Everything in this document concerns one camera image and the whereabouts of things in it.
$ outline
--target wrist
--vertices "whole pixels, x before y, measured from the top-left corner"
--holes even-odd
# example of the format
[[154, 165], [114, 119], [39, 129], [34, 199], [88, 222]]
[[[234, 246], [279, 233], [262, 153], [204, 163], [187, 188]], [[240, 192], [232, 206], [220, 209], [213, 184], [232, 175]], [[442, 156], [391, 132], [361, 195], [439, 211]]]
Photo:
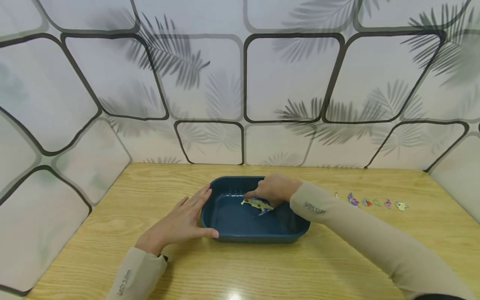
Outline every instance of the wrist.
[[298, 179], [289, 179], [289, 182], [285, 185], [285, 199], [287, 202], [290, 202], [290, 198], [297, 192], [302, 184], [303, 182]]
[[163, 239], [151, 238], [148, 235], [141, 235], [135, 243], [135, 248], [145, 251], [146, 253], [160, 256], [167, 244]]

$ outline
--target left hand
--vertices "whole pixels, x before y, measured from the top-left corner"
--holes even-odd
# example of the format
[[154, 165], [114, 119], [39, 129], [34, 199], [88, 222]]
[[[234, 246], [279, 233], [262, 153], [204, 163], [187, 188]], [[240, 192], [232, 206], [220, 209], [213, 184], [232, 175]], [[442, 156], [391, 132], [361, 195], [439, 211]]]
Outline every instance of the left hand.
[[191, 198], [185, 196], [168, 215], [140, 236], [135, 247], [159, 256], [170, 244], [200, 237], [218, 238], [217, 230], [197, 226], [198, 213], [211, 193], [210, 184], [207, 184]]

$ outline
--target wooden table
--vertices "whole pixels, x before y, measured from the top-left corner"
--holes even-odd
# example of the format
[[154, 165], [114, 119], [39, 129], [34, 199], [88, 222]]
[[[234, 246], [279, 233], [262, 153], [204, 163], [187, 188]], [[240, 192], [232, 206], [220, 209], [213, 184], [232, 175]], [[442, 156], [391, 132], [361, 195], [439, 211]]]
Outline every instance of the wooden table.
[[[220, 176], [272, 172], [312, 181], [342, 199], [353, 192], [359, 201], [407, 203], [405, 212], [361, 209], [436, 251], [480, 298], [480, 226], [421, 171], [132, 164], [28, 299], [103, 300], [127, 250], [180, 198]], [[318, 224], [291, 245], [194, 240], [164, 253], [169, 266], [150, 299], [403, 299], [384, 273]]]

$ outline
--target fish cutout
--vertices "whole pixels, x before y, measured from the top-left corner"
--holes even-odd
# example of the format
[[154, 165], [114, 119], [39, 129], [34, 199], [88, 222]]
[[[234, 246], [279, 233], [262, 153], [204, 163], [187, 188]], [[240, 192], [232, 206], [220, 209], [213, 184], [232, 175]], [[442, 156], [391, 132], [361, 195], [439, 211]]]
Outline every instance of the fish cutout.
[[405, 211], [405, 208], [408, 208], [408, 205], [406, 203], [403, 203], [403, 202], [395, 202], [395, 205], [397, 206], [397, 208], [399, 210], [401, 210], [402, 212]]
[[372, 206], [373, 203], [368, 201], [367, 198], [363, 198], [363, 200], [361, 201], [363, 203], [363, 205], [365, 206]]
[[262, 212], [258, 216], [261, 216], [273, 210], [273, 207], [270, 205], [270, 203], [267, 200], [262, 200], [258, 198], [243, 199], [241, 204], [243, 205], [244, 203], [248, 203], [251, 206], [260, 209]]
[[359, 202], [355, 197], [353, 197], [352, 193], [348, 194], [348, 202], [350, 202], [351, 205], [359, 207]]
[[387, 201], [384, 202], [384, 205], [385, 205], [388, 209], [390, 209], [391, 206], [392, 206], [392, 203], [390, 202], [389, 199], [387, 199]]

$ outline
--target black tile outline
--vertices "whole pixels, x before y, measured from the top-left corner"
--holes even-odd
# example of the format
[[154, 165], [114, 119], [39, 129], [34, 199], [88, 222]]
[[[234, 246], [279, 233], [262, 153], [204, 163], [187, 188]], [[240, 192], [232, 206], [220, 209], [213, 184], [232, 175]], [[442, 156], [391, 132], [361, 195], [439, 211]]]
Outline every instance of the black tile outline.
[[100, 200], [98, 200], [97, 202], [93, 202], [90, 197], [88, 197], [87, 193], [72, 179], [70, 179], [66, 174], [64, 174], [63, 172], [61, 172], [58, 168], [57, 168], [57, 162], [58, 160], [64, 156], [65, 154], [67, 154], [68, 152], [70, 152], [71, 150], [75, 149], [78, 145], [78, 143], [82, 140], [82, 138], [90, 131], [90, 129], [95, 126], [95, 124], [97, 124], [98, 122], [104, 122], [107, 124], [107, 126], [112, 130], [112, 133], [115, 135], [115, 138], [119, 141], [120, 145], [122, 146], [123, 150], [125, 151], [125, 154], [127, 155], [128, 157], [128, 163], [127, 165], [125, 165], [122, 169], [122, 171], [120, 172], [120, 174], [117, 175], [117, 177], [115, 178], [115, 180], [113, 181], [113, 183], [115, 183], [115, 181], [117, 180], [117, 178], [123, 173], [123, 171], [125, 170], [125, 168], [132, 163], [133, 159], [132, 159], [132, 156], [130, 155], [130, 153], [127, 151], [127, 149], [125, 148], [125, 146], [123, 145], [123, 143], [121, 142], [120, 138], [118, 137], [118, 135], [116, 134], [115, 130], [113, 130], [110, 122], [105, 119], [105, 118], [102, 118], [102, 117], [98, 117], [96, 118], [92, 124], [78, 137], [78, 139], [75, 141], [75, 143], [72, 145], [72, 147], [70, 147], [69, 149], [63, 151], [62, 153], [60, 153], [59, 155], [55, 156], [52, 161], [51, 161], [51, 168], [55, 171], [55, 173], [57, 173], [59, 176], [63, 176], [63, 178], [68, 181], [71, 185], [73, 185], [83, 196], [84, 198], [88, 201], [88, 203], [94, 207], [94, 206], [97, 206], [98, 203], [100, 203], [100, 201], [102, 200], [102, 198], [100, 198]]
[[49, 171], [50, 173], [52, 173], [57, 179], [59, 179], [60, 181], [62, 181], [63, 183], [67, 184], [69, 187], [71, 187], [78, 195], [79, 197], [82, 199], [82, 201], [85, 203], [85, 205], [88, 207], [88, 214], [90, 214], [92, 212], [92, 207], [91, 205], [88, 203], [88, 201], [83, 197], [82, 193], [80, 193], [79, 190], [77, 190], [76, 187], [74, 187], [73, 185], [71, 185], [67, 180], [65, 180], [62, 176], [60, 176], [59, 174], [57, 174], [55, 172], [54, 169], [52, 169], [50, 166], [47, 166], [47, 165], [40, 165], [40, 166], [36, 166], [35, 168], [31, 169], [27, 174], [25, 174], [20, 180], [18, 180], [15, 185], [9, 189], [1, 198], [0, 198], [0, 207], [1, 205], [8, 200], [8, 198], [20, 187], [20, 185], [28, 178], [30, 177], [30, 175], [32, 175], [33, 173], [37, 172], [37, 171], [41, 171], [41, 170], [46, 170], [46, 171]]
[[244, 165], [245, 164], [245, 151], [244, 151], [244, 148], [245, 148], [245, 130], [242, 126], [242, 124], [240, 124], [239, 122], [234, 122], [234, 121], [222, 121], [222, 120], [177, 120], [175, 121], [175, 123], [173, 123], [173, 129], [175, 130], [175, 134], [177, 135], [177, 138], [178, 138], [178, 141], [180, 143], [180, 148], [183, 152], [183, 155], [185, 155], [185, 159], [187, 160], [187, 162], [189, 162], [190, 164], [198, 164], [198, 163], [194, 163], [192, 162], [189, 158], [188, 158], [188, 155], [187, 153], [185, 152], [185, 148], [183, 147], [183, 144], [181, 142], [181, 137], [180, 137], [180, 133], [178, 131], [178, 125], [181, 124], [181, 123], [218, 123], [218, 124], [230, 124], [230, 125], [236, 125], [238, 126], [238, 128], [240, 128], [240, 138], [241, 138], [241, 144], [240, 144], [240, 150], [241, 150], [241, 163], [239, 163], [238, 165]]
[[117, 29], [117, 30], [103, 30], [103, 29], [68, 29], [68, 28], [63, 28], [57, 25], [50, 16], [47, 13], [47, 10], [43, 7], [42, 3], [40, 0], [32, 0], [35, 1], [36, 4], [38, 5], [38, 8], [41, 10], [41, 13], [43, 16], [48, 20], [48, 22], [58, 31], [63, 32], [63, 33], [112, 33], [112, 34], [118, 34], [118, 33], [136, 33], [140, 29], [140, 18], [138, 16], [137, 8], [135, 6], [134, 0], [130, 0], [130, 5], [132, 6], [132, 11], [133, 15], [135, 16], [135, 24], [133, 25], [132, 28], [130, 29]]
[[352, 16], [353, 16], [353, 13], [355, 12], [355, 8], [354, 8], [352, 10], [352, 12], [350, 13], [350, 16], [348, 17], [348, 19], [341, 26], [335, 27], [335, 28], [322, 28], [322, 29], [318, 29], [318, 28], [309, 28], [309, 29], [305, 29], [305, 28], [283, 28], [283, 29], [256, 28], [255, 26], [252, 25], [252, 23], [250, 22], [250, 19], [248, 18], [248, 1], [249, 0], [243, 0], [243, 8], [242, 8], [243, 18], [242, 19], [243, 19], [243, 25], [245, 26], [245, 28], [247, 29], [247, 31], [249, 31], [252, 34], [268, 34], [268, 33], [271, 33], [272, 31], [275, 31], [275, 32], [288, 32], [288, 31], [290, 31], [291, 32], [292, 30], [302, 31], [304, 33], [342, 32], [345, 29], [347, 29], [350, 22], [352, 22]]
[[[361, 24], [361, 22], [359, 21], [359, 18], [358, 18], [358, 15], [360, 13], [360, 9], [361, 9], [362, 4], [363, 4], [363, 0], [358, 0], [358, 1], [359, 1], [358, 5], [357, 5], [357, 7], [356, 7], [356, 9], [353, 13], [353, 19], [352, 19], [353, 27], [358, 32], [362, 32], [362, 33], [377, 32], [377, 31], [396, 32], [396, 31], [401, 31], [401, 30], [408, 30], [408, 31], [413, 31], [413, 32], [421, 31], [421, 29], [418, 29], [418, 28], [413, 27], [413, 26], [363, 27], [363, 25]], [[444, 25], [447, 25], [447, 24], [450, 23], [450, 25], [448, 25], [448, 27], [450, 27], [453, 23], [455, 23], [458, 20], [459, 16], [467, 10], [468, 6], [470, 5], [471, 0], [466, 0], [466, 2], [467, 2], [467, 4], [465, 5], [465, 7], [463, 9], [460, 10], [460, 13], [454, 19], [450, 20], [449, 22], [445, 23]], [[430, 26], [429, 29], [435, 29], [435, 26]]]
[[[40, 34], [35, 34], [35, 35], [30, 35], [30, 36], [24, 36], [24, 37], [9, 40], [9, 41], [0, 42], [0, 48], [7, 47], [7, 46], [12, 46], [12, 45], [17, 45], [17, 44], [22, 44], [24, 42], [28, 42], [30, 40], [40, 39], [40, 38], [45, 38], [45, 39], [51, 40], [55, 44], [57, 44], [60, 47], [60, 49], [63, 51], [63, 53], [65, 54], [67, 60], [71, 63], [71, 66], [73, 67], [73, 70], [77, 71], [75, 69], [75, 65], [72, 65], [72, 59], [73, 58], [71, 56], [69, 56], [70, 53], [68, 52], [67, 48], [60, 41], [58, 41], [58, 39], [56, 37], [54, 37], [50, 34], [40, 33]], [[88, 83], [86, 83], [84, 78], [82, 78], [81, 76], [79, 76], [79, 79], [84, 84], [84, 86], [85, 86], [87, 92], [90, 94], [90, 96], [92, 96], [93, 92], [92, 92], [91, 88], [88, 86]], [[93, 120], [95, 120], [98, 116], [100, 116], [102, 111], [100, 109], [101, 107], [99, 107], [98, 105], [99, 105], [99, 103], [98, 103], [98, 101], [96, 101], [97, 112], [95, 113], [95, 115], [77, 132], [77, 134], [75, 134], [73, 136], [73, 138], [70, 140], [70, 142], [68, 144], [66, 144], [63, 148], [61, 148], [57, 151], [47, 151], [47, 150], [45, 150], [43, 148], [43, 146], [40, 144], [40, 142], [36, 139], [36, 137], [34, 137], [33, 134], [19, 120], [17, 120], [17, 118], [15, 118], [12, 114], [7, 112], [3, 107], [0, 107], [0, 111], [3, 112], [7, 117], [9, 117], [13, 122], [15, 122], [15, 124], [19, 128], [22, 129], [22, 131], [30, 138], [30, 140], [33, 142], [33, 144], [37, 147], [37, 149], [39, 150], [39, 152], [43, 156], [55, 156], [57, 154], [62, 153], [64, 150], [70, 148], [73, 145], [73, 143], [75, 142], [75, 140], [78, 138], [78, 136], [83, 131], [85, 131], [85, 129], [93, 122]]]
[[9, 123], [10, 126], [13, 128], [13, 130], [16, 131], [18, 135], [27, 143], [27, 145], [30, 147], [32, 152], [35, 154], [35, 160], [26, 170], [22, 171], [19, 175], [15, 176], [4, 187], [0, 186], [0, 198], [2, 197], [2, 194], [4, 192], [6, 193], [15, 184], [15, 182], [17, 182], [21, 177], [27, 174], [28, 171], [38, 166], [38, 164], [40, 164], [42, 161], [42, 156], [40, 155], [38, 148], [32, 142], [32, 140], [25, 134], [25, 132], [21, 128], [17, 126], [17, 124], [10, 117], [8, 117], [7, 115], [3, 116], [2, 112], [3, 112], [3, 109], [2, 107], [0, 107], [0, 119], [5, 119], [5, 121]]
[[45, 32], [45, 31], [48, 30], [48, 19], [46, 18], [46, 16], [41, 11], [41, 8], [38, 6], [38, 2], [36, 0], [30, 0], [30, 1], [33, 4], [33, 6], [35, 7], [35, 9], [37, 10], [38, 15], [40, 16], [40, 18], [42, 20], [42, 23], [40, 24], [40, 26], [37, 27], [37, 28], [34, 28], [34, 29], [28, 29], [28, 30], [17, 32], [17, 33], [12, 33], [12, 34], [8, 34], [8, 35], [0, 36], [0, 41], [7, 41], [7, 40], [11, 40], [11, 39], [16, 39], [16, 38], [20, 38], [20, 37], [23, 37], [23, 36], [29, 36], [29, 35], [33, 35], [33, 34], [37, 34], [37, 33], [42, 33], [42, 32]]
[[[80, 199], [82, 199], [83, 203], [88, 207], [88, 214], [87, 214], [87, 217], [92, 213], [92, 207], [91, 205], [87, 202], [87, 200], [84, 198], [84, 196], [82, 195], [82, 193], [80, 193], [79, 190], [77, 190], [77, 188], [75, 188], [73, 185], [71, 185], [68, 181], [66, 181], [64, 178], [62, 178], [59, 174], [57, 174], [50, 166], [46, 166], [46, 165], [41, 165], [41, 166], [37, 166], [33, 169], [31, 169], [27, 174], [25, 174], [20, 180], [18, 180], [16, 182], [16, 184], [10, 189], [8, 190], [8, 192], [3, 195], [1, 198], [0, 198], [0, 207], [3, 203], [5, 203], [5, 201], [8, 200], [8, 198], [22, 185], [22, 183], [27, 180], [32, 174], [34, 174], [35, 172], [37, 171], [41, 171], [41, 170], [45, 170], [45, 171], [48, 171], [50, 172], [54, 177], [56, 177], [57, 179], [59, 179], [61, 182], [65, 183], [67, 186], [69, 186], [75, 193], [77, 193], [77, 195], [80, 197]], [[20, 291], [20, 290], [17, 290], [15, 288], [11, 288], [11, 287], [8, 287], [8, 286], [5, 286], [5, 285], [2, 285], [0, 284], [0, 290], [1, 291], [5, 291], [7, 293], [11, 293], [13, 295], [16, 295], [16, 296], [20, 296], [20, 297], [25, 297], [26, 295], [28, 295], [28, 293], [33, 289], [33, 287], [31, 287], [30, 289], [28, 289], [27, 291]]]
[[30, 293], [30, 291], [33, 290], [33, 288], [25, 291], [25, 292], [22, 292], [22, 291], [19, 291], [17, 289], [14, 289], [14, 288], [11, 288], [11, 287], [8, 287], [8, 286], [4, 286], [3, 284], [0, 284], [0, 291], [2, 292], [5, 292], [7, 294], [12, 294], [12, 295], [15, 295], [15, 296], [18, 296], [18, 297], [26, 297], [28, 295], [28, 293]]
[[100, 106], [102, 111], [105, 112], [107, 115], [109, 115], [111, 117], [127, 118], [127, 119], [142, 120], [142, 121], [149, 121], [149, 120], [161, 121], [161, 120], [166, 120], [166, 119], [169, 118], [169, 111], [168, 111], [167, 104], [166, 104], [166, 101], [165, 101], [165, 96], [164, 96], [164, 93], [163, 93], [162, 89], [160, 88], [159, 78], [158, 78], [157, 72], [155, 70], [155, 65], [153, 64], [152, 55], [150, 54], [150, 51], [148, 50], [148, 45], [143, 40], [143, 38], [141, 38], [140, 36], [138, 36], [136, 34], [131, 34], [131, 33], [121, 33], [121, 34], [62, 33], [60, 35], [61, 42], [62, 42], [62, 44], [65, 45], [65, 48], [67, 50], [68, 50], [68, 47], [67, 47], [66, 39], [69, 38], [69, 37], [71, 37], [71, 38], [104, 38], [104, 39], [133, 38], [133, 39], [136, 39], [139, 43], [141, 43], [142, 46], [144, 47], [145, 53], [147, 54], [150, 66], [152, 67], [153, 77], [155, 79], [155, 83], [156, 83], [158, 92], [160, 94], [160, 99], [161, 99], [163, 108], [165, 110], [165, 116], [163, 116], [161, 118], [140, 118], [140, 117], [134, 117], [134, 116], [128, 116], [128, 115], [116, 115], [116, 114], [110, 113], [98, 101], [98, 99], [95, 95], [95, 92], [93, 91], [93, 89], [88, 84], [88, 81], [86, 80], [85, 76], [83, 75], [82, 70], [77, 65], [77, 63], [74, 60], [73, 55], [71, 55], [70, 51], [68, 52], [67, 57], [71, 61], [72, 65], [74, 65], [74, 69], [77, 72], [78, 76], [82, 79], [82, 81], [85, 80], [85, 83], [88, 85], [87, 89], [89, 90], [89, 92], [91, 91], [92, 98], [94, 99], [95, 103], [97, 103], [97, 105]]
[[243, 44], [243, 118], [251, 124], [265, 124], [265, 123], [315, 123], [318, 122], [321, 117], [322, 117], [322, 112], [320, 112], [320, 116], [316, 117], [315, 119], [312, 120], [252, 120], [248, 117], [247, 115], [247, 65], [248, 65], [248, 59], [247, 59], [247, 52], [248, 52], [248, 46], [250, 43], [252, 43], [254, 40], [259, 39], [259, 38], [325, 38], [325, 37], [331, 37], [334, 38], [338, 41], [339, 44], [339, 49], [335, 61], [335, 65], [332, 69], [332, 73], [330, 74], [330, 79], [327, 85], [326, 93], [324, 99], [327, 98], [327, 95], [329, 94], [329, 90], [333, 89], [333, 85], [335, 84], [335, 81], [333, 81], [333, 78], [336, 79], [335, 73], [340, 70], [340, 65], [342, 63], [343, 58], [342, 52], [346, 51], [345, 48], [345, 39], [343, 38], [343, 35], [340, 33], [270, 33], [270, 34], [252, 34], [247, 37], [245, 40], [245, 43]]
[[[312, 129], [313, 129], [313, 137], [314, 137], [314, 136], [317, 134], [317, 126], [315, 126], [315, 124], [308, 124], [308, 125], [312, 127]], [[244, 152], [244, 156], [245, 156], [245, 163], [244, 163], [244, 165], [246, 165], [246, 166], [261, 166], [261, 165], [251, 165], [251, 164], [249, 164], [249, 163], [247, 162], [247, 144], [248, 144], [248, 142], [247, 142], [247, 131], [248, 131], [248, 129], [249, 129], [250, 127], [257, 127], [257, 126], [259, 126], [259, 127], [262, 127], [262, 126], [284, 126], [284, 127], [286, 127], [287, 124], [281, 123], [281, 122], [276, 123], [276, 124], [275, 124], [275, 123], [268, 123], [268, 124], [249, 123], [249, 124], [246, 124], [246, 125], [244, 126], [245, 143], [244, 143], [243, 152]], [[310, 149], [311, 149], [311, 147], [312, 147], [313, 141], [315, 140], [313, 137], [310, 137], [310, 138], [309, 138], [309, 139], [310, 139], [310, 142], [309, 142], [308, 145], [307, 145], [307, 149], [305, 150], [305, 154], [303, 155], [302, 162], [299, 163], [298, 165], [295, 165], [295, 166], [292, 166], [292, 167], [301, 167], [301, 166], [303, 166], [303, 164], [305, 164], [305, 161], [307, 161], [308, 154], [310, 153]]]
[[432, 164], [430, 164], [430, 166], [428, 168], [426, 168], [425, 170], [423, 170], [425, 173], [428, 173], [430, 171], [430, 169], [440, 160], [442, 159], [442, 157], [444, 157], [448, 151], [450, 151], [450, 149], [452, 149], [455, 145], [457, 145], [462, 139], [463, 137], [468, 133], [468, 130], [470, 128], [470, 126], [466, 123], [466, 122], [463, 122], [463, 121], [450, 121], [450, 122], [437, 122], [437, 121], [430, 121], [430, 120], [422, 120], [422, 121], [403, 121], [403, 122], [400, 122], [398, 124], [396, 124], [394, 127], [392, 127], [392, 129], [390, 130], [389, 134], [387, 135], [387, 137], [385, 138], [385, 140], [383, 141], [383, 143], [380, 145], [380, 147], [378, 147], [377, 151], [375, 152], [375, 154], [373, 155], [373, 157], [371, 158], [370, 162], [364, 166], [363, 168], [367, 169], [369, 165], [372, 164], [372, 162], [375, 160], [376, 156], [380, 153], [380, 150], [382, 149], [382, 147], [385, 145], [385, 143], [388, 141], [388, 139], [390, 138], [390, 136], [392, 135], [393, 131], [401, 126], [401, 125], [405, 125], [405, 124], [422, 124], [422, 123], [426, 123], [426, 124], [437, 124], [437, 125], [451, 125], [451, 124], [460, 124], [460, 125], [463, 125], [464, 127], [464, 132], [460, 135], [460, 137], [458, 139], [456, 139], [436, 160], [434, 160], [434, 162]]
[[[457, 32], [455, 36], [457, 35], [473, 35], [473, 36], [478, 36], [477, 38], [479, 39], [480, 41], [480, 30], [471, 30], [471, 29], [464, 29], [460, 32]], [[429, 76], [431, 77], [435, 77], [437, 76], [436, 74], [433, 74], [433, 75], [430, 75], [430, 72], [432, 72], [432, 70], [429, 70], [428, 72], [426, 72], [425, 76], [422, 78], [422, 82], [424, 80], [426, 80]], [[418, 89], [419, 87], [416, 88], [415, 90], [415, 95], [418, 95]], [[480, 117], [478, 118], [473, 118], [473, 119], [467, 119], [467, 118], [455, 118], [455, 119], [438, 119], [438, 118], [415, 118], [415, 119], [411, 119], [411, 118], [407, 118], [405, 117], [405, 110], [402, 111], [402, 114], [400, 115], [400, 119], [401, 120], [434, 120], [434, 121], [439, 121], [439, 122], [450, 122], [450, 121], [455, 121], [455, 120], [462, 120], [462, 121], [465, 121], [467, 123], [477, 123], [480, 121]]]
[[[425, 75], [428, 73], [428, 71], [430, 70], [430, 67], [433, 63], [433, 61], [435, 60], [435, 58], [437, 57], [440, 49], [443, 47], [444, 43], [445, 43], [445, 32], [444, 31], [439, 31], [439, 30], [424, 30], [424, 31], [417, 31], [417, 32], [411, 32], [411, 31], [396, 31], [396, 32], [371, 32], [371, 33], [356, 33], [354, 34], [345, 44], [345, 52], [343, 52], [343, 57], [341, 58], [341, 64], [343, 64], [343, 59], [345, 58], [345, 55], [347, 53], [347, 50], [348, 48], [350, 47], [350, 45], [357, 39], [361, 38], [361, 37], [375, 37], [375, 36], [388, 36], [388, 37], [392, 37], [392, 36], [420, 36], [420, 35], [436, 35], [439, 37], [439, 43], [438, 43], [438, 47], [437, 49], [435, 50], [435, 53], [432, 55], [432, 57], [430, 58], [430, 61], [428, 62], [427, 66], [425, 67], [425, 69], [423, 69], [420, 77], [417, 79], [417, 81], [415, 82], [413, 88], [411, 89], [407, 99], [405, 100], [405, 102], [403, 103], [402, 107], [400, 108], [400, 111], [395, 115], [393, 116], [392, 118], [388, 119], [388, 120], [372, 120], [372, 121], [355, 121], [355, 122], [345, 122], [345, 121], [330, 121], [326, 118], [326, 112], [328, 110], [328, 106], [330, 105], [330, 100], [331, 100], [331, 96], [333, 94], [333, 90], [334, 90], [334, 86], [332, 87], [332, 90], [330, 91], [330, 94], [328, 94], [328, 97], [325, 97], [325, 100], [324, 100], [324, 103], [323, 103], [323, 106], [322, 106], [322, 121], [324, 123], [328, 123], [328, 124], [374, 124], [374, 123], [390, 123], [392, 121], [395, 121], [396, 119], [398, 119], [403, 111], [406, 109], [410, 99], [415, 95], [419, 85], [423, 82], [423, 78], [425, 77]], [[340, 69], [338, 70], [338, 72], [335, 74], [335, 78], [334, 78], [334, 85], [336, 85], [336, 80], [338, 78], [338, 76], [340, 75]]]
[[459, 141], [458, 143], [455, 144], [454, 147], [452, 147], [451, 149], [446, 151], [445, 155], [443, 157], [439, 158], [436, 161], [435, 165], [431, 166], [431, 168], [428, 170], [428, 174], [432, 175], [432, 173], [435, 172], [435, 169], [437, 168], [437, 166], [439, 166], [447, 156], [449, 156], [457, 147], [459, 147], [469, 137], [476, 137], [476, 138], [480, 139], [480, 132], [468, 132], [467, 134], [465, 134], [465, 136], [463, 136], [461, 141]]

